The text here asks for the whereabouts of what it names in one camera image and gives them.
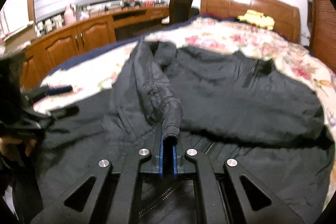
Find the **person left hand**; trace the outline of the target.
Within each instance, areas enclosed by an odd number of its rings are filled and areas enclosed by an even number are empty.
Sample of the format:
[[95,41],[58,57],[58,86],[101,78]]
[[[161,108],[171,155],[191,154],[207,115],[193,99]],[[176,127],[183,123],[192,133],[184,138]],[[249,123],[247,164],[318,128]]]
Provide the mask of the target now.
[[29,156],[37,144],[37,140],[15,139],[10,136],[1,137],[1,155],[10,160],[17,160],[22,155]]

